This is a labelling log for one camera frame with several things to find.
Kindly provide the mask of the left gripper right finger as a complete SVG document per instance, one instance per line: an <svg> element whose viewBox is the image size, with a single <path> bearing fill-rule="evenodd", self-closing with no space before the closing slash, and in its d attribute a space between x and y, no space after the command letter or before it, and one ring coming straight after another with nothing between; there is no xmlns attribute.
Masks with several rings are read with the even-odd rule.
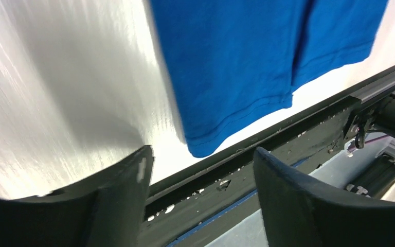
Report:
<svg viewBox="0 0 395 247"><path fill-rule="evenodd" d="M395 246L395 202L333 187L261 147L253 170L269 246Z"/></svg>

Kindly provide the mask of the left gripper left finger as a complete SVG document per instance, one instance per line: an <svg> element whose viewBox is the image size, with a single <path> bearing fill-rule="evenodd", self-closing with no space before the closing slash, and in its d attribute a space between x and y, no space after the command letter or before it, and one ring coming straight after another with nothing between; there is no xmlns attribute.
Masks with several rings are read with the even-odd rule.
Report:
<svg viewBox="0 0 395 247"><path fill-rule="evenodd" d="M143 146L45 196L0 199L0 246L137 246L153 160Z"/></svg>

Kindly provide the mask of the blue t shirt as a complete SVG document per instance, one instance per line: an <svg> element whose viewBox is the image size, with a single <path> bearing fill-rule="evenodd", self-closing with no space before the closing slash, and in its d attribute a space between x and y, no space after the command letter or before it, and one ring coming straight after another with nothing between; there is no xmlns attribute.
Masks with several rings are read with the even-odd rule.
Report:
<svg viewBox="0 0 395 247"><path fill-rule="evenodd" d="M185 141L206 157L371 53L386 1L151 1Z"/></svg>

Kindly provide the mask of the aluminium frame rail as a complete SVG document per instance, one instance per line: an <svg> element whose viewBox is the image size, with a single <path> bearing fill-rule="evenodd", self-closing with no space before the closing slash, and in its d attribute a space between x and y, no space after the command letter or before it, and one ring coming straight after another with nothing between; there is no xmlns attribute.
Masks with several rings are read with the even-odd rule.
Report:
<svg viewBox="0 0 395 247"><path fill-rule="evenodd" d="M340 189L395 202L395 139L371 135L361 150L346 150L326 161L310 175ZM224 211L229 219L239 215L234 226L217 234L208 246L267 246L261 210L255 192Z"/></svg>

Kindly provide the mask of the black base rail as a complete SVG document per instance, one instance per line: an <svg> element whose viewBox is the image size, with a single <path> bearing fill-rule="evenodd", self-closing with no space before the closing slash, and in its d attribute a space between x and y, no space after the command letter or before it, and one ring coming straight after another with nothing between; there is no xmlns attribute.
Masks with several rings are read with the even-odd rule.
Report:
<svg viewBox="0 0 395 247"><path fill-rule="evenodd" d="M395 96L395 66L150 186L139 246L204 246L259 209L257 147L304 173L321 167L356 135L359 120Z"/></svg>

